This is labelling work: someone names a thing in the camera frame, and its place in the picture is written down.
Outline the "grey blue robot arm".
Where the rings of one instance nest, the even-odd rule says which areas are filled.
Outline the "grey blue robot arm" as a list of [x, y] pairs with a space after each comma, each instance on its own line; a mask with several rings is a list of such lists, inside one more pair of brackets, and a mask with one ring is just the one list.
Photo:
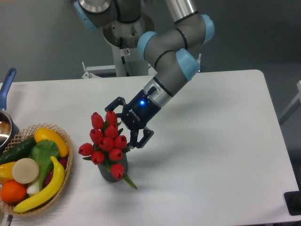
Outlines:
[[129, 102], [118, 97], [106, 107], [122, 106], [117, 117], [130, 130], [130, 148], [142, 148], [153, 135], [147, 123], [193, 76], [200, 64], [189, 49], [214, 36], [209, 16], [199, 13], [193, 0], [166, 2], [175, 27], [162, 35], [153, 30], [153, 22], [141, 11], [139, 0], [75, 0], [80, 20], [89, 29], [101, 27], [106, 40], [121, 49], [135, 48], [156, 75]]

